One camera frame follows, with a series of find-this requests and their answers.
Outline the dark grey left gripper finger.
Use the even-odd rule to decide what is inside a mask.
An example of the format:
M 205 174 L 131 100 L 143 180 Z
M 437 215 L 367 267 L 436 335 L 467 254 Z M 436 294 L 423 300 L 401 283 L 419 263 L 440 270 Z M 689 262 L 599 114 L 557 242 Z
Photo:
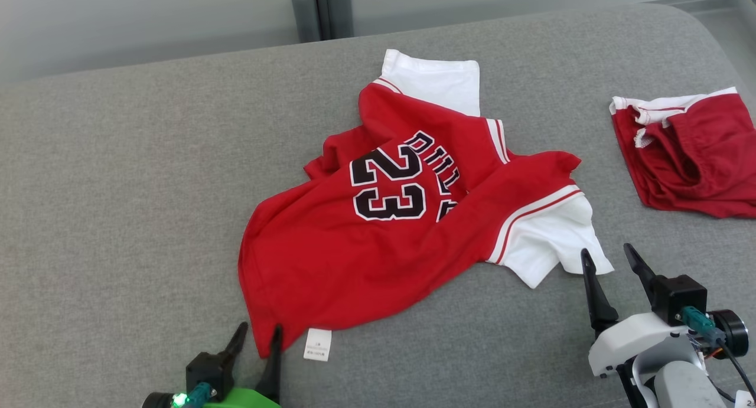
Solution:
M 248 322 L 241 322 L 236 328 L 234 335 L 229 340 L 229 343 L 225 346 L 225 349 L 218 353 L 219 357 L 223 361 L 235 361 L 238 355 L 241 353 L 246 336 L 249 330 Z
M 275 325 L 273 337 L 268 346 L 269 354 L 265 369 L 259 379 L 255 391 L 266 397 L 272 403 L 279 404 L 281 398 L 281 370 L 282 370 L 282 341 L 283 327 L 281 324 Z

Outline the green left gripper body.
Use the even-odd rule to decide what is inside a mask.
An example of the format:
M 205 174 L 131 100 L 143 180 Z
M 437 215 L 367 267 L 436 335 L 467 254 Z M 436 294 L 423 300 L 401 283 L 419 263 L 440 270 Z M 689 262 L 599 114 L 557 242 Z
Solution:
M 281 408 L 281 406 L 253 389 L 235 387 L 221 402 L 208 402 L 203 408 Z

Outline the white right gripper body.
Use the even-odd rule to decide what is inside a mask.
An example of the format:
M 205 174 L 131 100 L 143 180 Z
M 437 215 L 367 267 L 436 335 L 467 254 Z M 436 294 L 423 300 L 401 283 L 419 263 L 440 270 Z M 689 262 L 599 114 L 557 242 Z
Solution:
M 635 314 L 602 332 L 588 353 L 593 376 L 614 375 L 619 365 L 637 363 L 631 375 L 650 375 L 667 363 L 684 361 L 706 371 L 702 354 L 685 325 L 671 327 L 654 313 Z

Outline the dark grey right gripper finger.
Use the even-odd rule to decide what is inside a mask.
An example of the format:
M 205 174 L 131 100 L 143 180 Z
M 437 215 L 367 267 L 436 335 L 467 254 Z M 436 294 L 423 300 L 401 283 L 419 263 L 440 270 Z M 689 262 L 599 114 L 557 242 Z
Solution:
M 656 305 L 656 289 L 654 288 L 656 274 L 629 242 L 624 243 L 624 254 L 631 270 L 639 277 L 650 305 Z
M 597 268 L 588 249 L 581 250 L 584 289 L 588 301 L 589 324 L 598 338 L 605 330 L 619 323 L 618 312 L 608 303 L 597 279 Z

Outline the red shorts with white trim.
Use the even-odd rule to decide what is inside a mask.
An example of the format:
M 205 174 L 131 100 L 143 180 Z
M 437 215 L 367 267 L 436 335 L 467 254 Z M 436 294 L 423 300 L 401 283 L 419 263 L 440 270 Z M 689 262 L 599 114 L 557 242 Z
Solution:
M 756 128 L 737 88 L 653 100 L 614 96 L 610 114 L 645 206 L 756 219 Z

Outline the red and white basketball jersey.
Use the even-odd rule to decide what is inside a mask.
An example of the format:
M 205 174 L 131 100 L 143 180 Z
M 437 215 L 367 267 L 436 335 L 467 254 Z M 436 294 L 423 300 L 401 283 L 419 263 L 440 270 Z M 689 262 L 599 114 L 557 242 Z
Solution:
M 361 123 L 329 136 L 308 181 L 265 199 L 238 271 L 259 356 L 311 328 L 398 314 L 475 263 L 505 266 L 531 289 L 551 270 L 613 271 L 593 209 L 572 179 L 577 156 L 518 155 L 480 111 L 475 60 L 389 48 L 357 101 Z

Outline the grey metal wall post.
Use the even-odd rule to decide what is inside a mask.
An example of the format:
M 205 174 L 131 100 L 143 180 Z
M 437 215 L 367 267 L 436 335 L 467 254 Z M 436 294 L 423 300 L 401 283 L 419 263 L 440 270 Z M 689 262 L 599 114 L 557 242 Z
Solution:
M 300 43 L 354 36 L 352 0 L 291 0 Z

